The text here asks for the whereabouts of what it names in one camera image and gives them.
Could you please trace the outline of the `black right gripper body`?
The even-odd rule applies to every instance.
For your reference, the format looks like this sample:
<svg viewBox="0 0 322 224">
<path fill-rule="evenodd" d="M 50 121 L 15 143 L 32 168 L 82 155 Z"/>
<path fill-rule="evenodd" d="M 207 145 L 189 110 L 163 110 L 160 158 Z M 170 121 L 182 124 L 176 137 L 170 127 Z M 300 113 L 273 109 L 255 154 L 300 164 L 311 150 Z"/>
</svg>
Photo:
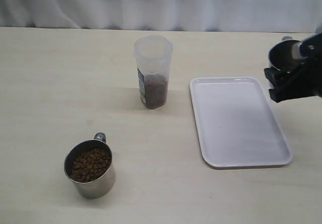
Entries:
<svg viewBox="0 0 322 224">
<path fill-rule="evenodd" d="M 295 69 L 294 98 L 321 97 L 321 51 L 302 53 L 300 64 Z"/>
</svg>

